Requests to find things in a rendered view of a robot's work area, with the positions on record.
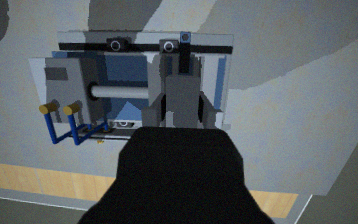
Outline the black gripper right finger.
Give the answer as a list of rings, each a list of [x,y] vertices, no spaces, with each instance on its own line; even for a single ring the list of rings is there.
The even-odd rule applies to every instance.
[[[198,105],[198,117],[204,129],[220,129],[222,127],[223,112],[215,109],[205,94],[200,94]]]

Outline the dark grey rectangular block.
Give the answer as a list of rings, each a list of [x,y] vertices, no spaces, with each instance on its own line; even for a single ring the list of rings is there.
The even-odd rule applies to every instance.
[[[166,77],[166,127],[197,128],[201,78]]]

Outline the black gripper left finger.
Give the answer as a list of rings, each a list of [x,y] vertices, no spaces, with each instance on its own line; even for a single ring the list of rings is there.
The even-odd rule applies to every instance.
[[[142,127],[159,127],[166,114],[166,93],[160,93],[150,107],[141,109]]]

